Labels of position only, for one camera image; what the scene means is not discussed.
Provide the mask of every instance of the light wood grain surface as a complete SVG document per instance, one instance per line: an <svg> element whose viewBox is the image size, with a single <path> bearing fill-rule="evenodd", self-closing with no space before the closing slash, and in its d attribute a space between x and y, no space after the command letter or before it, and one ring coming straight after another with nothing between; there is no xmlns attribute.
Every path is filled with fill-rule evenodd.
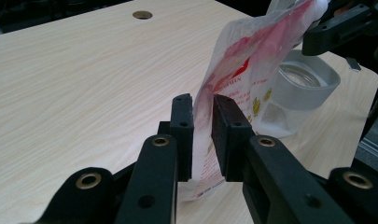
<svg viewBox="0 0 378 224"><path fill-rule="evenodd" d="M148 10L150 20L135 19ZM64 180L85 167L134 162L195 97L224 25L244 14L214 1L138 0L0 35L0 223L36 221ZM350 165L378 85L363 68L322 55L342 84L304 129L284 139L311 171ZM178 223L251 223L241 184L180 203Z"/></svg>

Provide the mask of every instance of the white plastic bag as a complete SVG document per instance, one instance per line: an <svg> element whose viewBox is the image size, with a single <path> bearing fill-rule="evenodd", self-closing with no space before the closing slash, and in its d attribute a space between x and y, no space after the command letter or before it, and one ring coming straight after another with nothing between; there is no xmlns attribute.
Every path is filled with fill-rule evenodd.
<svg viewBox="0 0 378 224"><path fill-rule="evenodd" d="M214 94L234 99L253 122L270 97L280 62L327 5L327 0L299 1L284 11L226 25L194 103L192 179L179 185L180 200L200 198L224 182L211 139Z"/></svg>

